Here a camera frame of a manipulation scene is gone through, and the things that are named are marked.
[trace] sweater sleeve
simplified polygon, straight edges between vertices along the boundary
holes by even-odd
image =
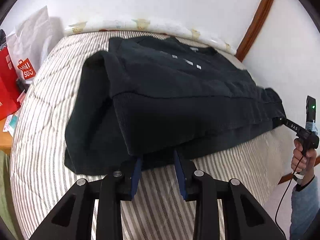
[[[290,240],[298,240],[307,231],[319,211],[318,180],[313,181],[300,192],[293,188],[291,196]]]

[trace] wooden trim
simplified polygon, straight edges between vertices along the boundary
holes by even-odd
[[[0,121],[0,150],[4,151],[5,154],[10,155],[12,147],[12,137],[9,132],[3,132],[6,118]]]
[[[256,40],[272,6],[273,0],[261,0],[253,20],[242,39],[236,53],[236,58],[241,62],[249,52],[252,44]]]
[[[320,156],[318,156],[318,157],[316,158],[315,166],[317,166],[319,163],[320,163]],[[292,173],[289,173],[289,174],[287,174],[287,175],[284,175],[284,176],[282,176],[282,178],[281,178],[281,180],[279,181],[278,184],[284,183],[284,182],[290,180],[291,178],[292,178]]]

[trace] blue gripper pad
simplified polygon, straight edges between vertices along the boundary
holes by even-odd
[[[131,176],[131,197],[132,198],[137,193],[138,184],[141,177],[141,166],[142,166],[142,159],[138,158]]]
[[[176,175],[178,179],[180,194],[182,195],[183,199],[186,200],[187,192],[186,192],[186,177],[184,176],[182,166],[178,157],[178,153],[174,150],[174,168],[176,170]]]

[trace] mattress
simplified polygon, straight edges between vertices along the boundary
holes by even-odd
[[[84,61],[99,50],[108,50],[111,37],[132,38],[167,35],[146,32],[108,31],[81,33],[63,38],[50,52],[20,110],[10,161],[13,204],[21,232],[28,239],[49,211],[80,178],[64,166],[65,128],[72,113]],[[179,39],[190,46],[195,41]],[[236,67],[233,56],[218,51]],[[212,153],[194,161],[215,179],[238,178],[264,204],[282,176],[291,135],[278,127],[237,147]],[[96,200],[92,239],[95,239],[99,201]],[[219,202],[220,238],[224,239],[222,205]],[[195,202],[184,202],[172,165],[142,173],[132,202],[121,202],[124,239],[192,239]]]

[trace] white plastic bag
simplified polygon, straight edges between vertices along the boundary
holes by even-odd
[[[52,32],[48,9],[45,6],[16,26],[8,35],[7,45],[11,61],[25,84],[32,83],[49,54]]]

